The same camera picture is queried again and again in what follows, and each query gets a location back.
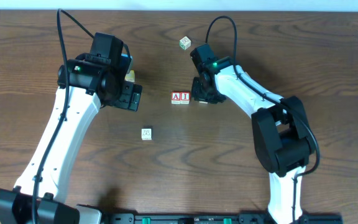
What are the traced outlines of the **red letter A block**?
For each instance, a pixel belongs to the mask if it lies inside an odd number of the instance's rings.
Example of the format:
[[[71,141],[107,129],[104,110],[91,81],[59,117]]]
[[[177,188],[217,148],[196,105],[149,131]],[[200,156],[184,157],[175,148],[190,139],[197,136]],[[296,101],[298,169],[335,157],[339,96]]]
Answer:
[[[171,92],[171,103],[177,105],[181,103],[181,93],[180,92]]]

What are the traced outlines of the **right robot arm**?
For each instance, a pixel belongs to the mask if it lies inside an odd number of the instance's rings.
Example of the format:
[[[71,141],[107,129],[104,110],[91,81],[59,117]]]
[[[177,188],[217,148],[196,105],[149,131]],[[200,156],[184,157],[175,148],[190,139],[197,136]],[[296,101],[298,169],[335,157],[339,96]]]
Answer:
[[[269,173],[268,214],[275,223],[301,223],[300,187],[310,155],[320,155],[303,103],[284,98],[255,82],[233,58],[217,58],[208,44],[191,51],[197,69],[191,95],[196,101],[217,104],[231,99],[252,121],[254,149]]]

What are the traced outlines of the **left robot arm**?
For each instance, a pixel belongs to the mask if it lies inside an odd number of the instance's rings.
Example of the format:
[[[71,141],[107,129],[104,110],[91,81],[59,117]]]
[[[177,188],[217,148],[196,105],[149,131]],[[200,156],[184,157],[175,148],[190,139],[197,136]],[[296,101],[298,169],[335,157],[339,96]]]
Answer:
[[[0,189],[1,223],[108,223],[89,205],[65,205],[76,156],[94,117],[112,106],[137,111],[142,87],[126,81],[132,57],[114,35],[95,33],[91,50],[58,71],[53,111],[29,164],[11,190]]]

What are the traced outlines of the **red letter I block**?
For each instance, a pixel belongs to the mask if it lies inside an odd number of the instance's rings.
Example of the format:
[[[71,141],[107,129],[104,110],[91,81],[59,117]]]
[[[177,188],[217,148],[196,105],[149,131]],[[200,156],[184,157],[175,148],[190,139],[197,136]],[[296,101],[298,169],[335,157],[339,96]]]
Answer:
[[[180,93],[180,103],[188,105],[190,103],[190,92]]]

